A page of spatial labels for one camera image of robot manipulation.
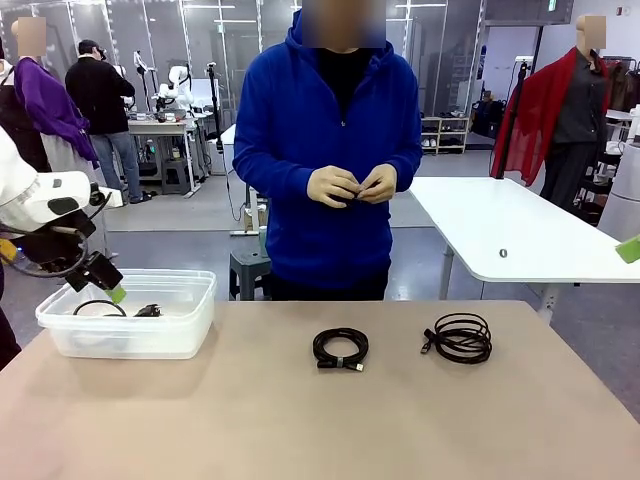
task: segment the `brown table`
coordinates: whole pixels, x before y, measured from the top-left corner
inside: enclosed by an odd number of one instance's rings
[[[0,478],[640,475],[640,426],[523,303],[217,308],[189,361],[68,359],[40,335],[0,374]],[[488,363],[420,355],[425,327],[455,311],[489,322]],[[313,337],[337,326],[369,336],[364,372],[315,368]]]

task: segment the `black jacket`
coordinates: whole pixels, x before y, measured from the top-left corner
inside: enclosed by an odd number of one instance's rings
[[[135,88],[107,62],[79,58],[65,77],[67,92],[89,122],[89,134],[119,133],[129,130],[124,101]]]

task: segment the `plastic stool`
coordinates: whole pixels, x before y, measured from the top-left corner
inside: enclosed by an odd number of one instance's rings
[[[162,161],[162,194],[168,195],[171,193],[178,193],[185,195],[191,190],[189,180],[184,172],[187,168],[187,161],[184,158],[167,158]],[[178,183],[169,183],[169,172],[175,171],[178,177]]]
[[[238,249],[229,256],[229,300],[254,300],[256,288],[271,296],[269,275],[271,259],[260,255],[260,249]]]

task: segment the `blue floor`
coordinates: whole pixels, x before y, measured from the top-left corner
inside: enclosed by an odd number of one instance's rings
[[[436,300],[444,243],[433,228],[394,229],[393,265],[388,300]],[[211,270],[218,275],[219,300],[228,298],[228,262],[232,248],[254,245],[255,238],[231,238],[227,232],[112,233],[110,245],[124,268]],[[58,287],[57,281],[7,272],[2,307],[21,345],[40,328],[35,307]],[[454,264],[451,299],[479,299],[482,283]],[[486,284],[485,299],[518,299],[538,307],[525,285]],[[640,285],[583,285],[560,298],[553,328],[640,421]]]

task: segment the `white wall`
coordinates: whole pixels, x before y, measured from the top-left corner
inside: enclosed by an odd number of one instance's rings
[[[485,90],[491,90],[496,100],[506,100],[518,55],[533,55],[538,33],[537,27],[487,27],[487,56],[484,62]]]
[[[618,7],[630,7],[629,16],[616,16]],[[575,22],[580,15],[607,17],[607,48],[601,55],[640,58],[640,0],[575,0],[571,25],[544,27],[538,69],[555,62],[576,44]]]

